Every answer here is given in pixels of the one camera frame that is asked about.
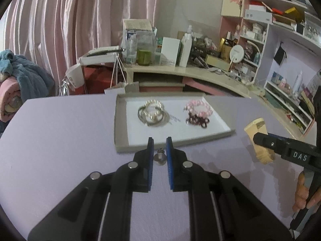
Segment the person's right hand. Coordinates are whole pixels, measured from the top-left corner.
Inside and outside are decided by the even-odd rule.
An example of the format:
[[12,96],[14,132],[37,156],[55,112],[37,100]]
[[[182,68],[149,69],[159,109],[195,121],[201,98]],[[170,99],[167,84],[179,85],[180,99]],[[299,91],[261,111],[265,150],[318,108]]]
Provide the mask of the person's right hand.
[[294,205],[292,207],[292,210],[294,213],[297,213],[304,208],[310,209],[315,205],[320,205],[320,200],[321,200],[320,189],[318,189],[316,193],[313,195],[313,197],[311,197],[309,202],[307,202],[307,199],[309,197],[309,189],[304,186],[304,183],[305,183],[305,174],[302,171],[298,176],[297,188],[294,195]]

